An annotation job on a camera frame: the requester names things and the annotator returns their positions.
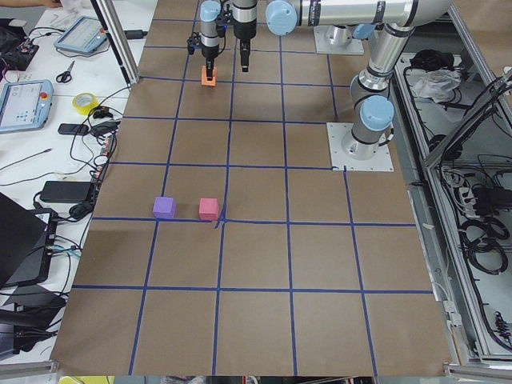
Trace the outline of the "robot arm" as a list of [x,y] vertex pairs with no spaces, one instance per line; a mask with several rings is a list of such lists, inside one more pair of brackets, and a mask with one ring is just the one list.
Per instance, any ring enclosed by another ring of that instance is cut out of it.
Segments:
[[200,7],[200,47],[206,64],[202,69],[202,84],[214,80],[214,61],[220,55],[220,37],[217,31],[217,18],[221,13],[221,3],[204,1]]
[[365,69],[354,76],[350,95],[355,121],[342,139],[342,149],[357,160],[372,158],[389,128],[394,107],[383,96],[405,44],[415,27],[432,22],[450,8],[451,1],[270,1],[266,24],[277,36],[295,28],[383,25]]

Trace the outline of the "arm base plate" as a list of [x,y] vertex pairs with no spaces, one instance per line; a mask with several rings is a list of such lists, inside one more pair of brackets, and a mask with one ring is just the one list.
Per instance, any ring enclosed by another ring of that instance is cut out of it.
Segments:
[[386,138],[382,134],[378,143],[363,144],[352,135],[352,123],[328,122],[327,137],[331,168],[339,171],[393,172],[394,167]]
[[314,39],[317,54],[364,55],[364,47],[345,26],[316,26]]

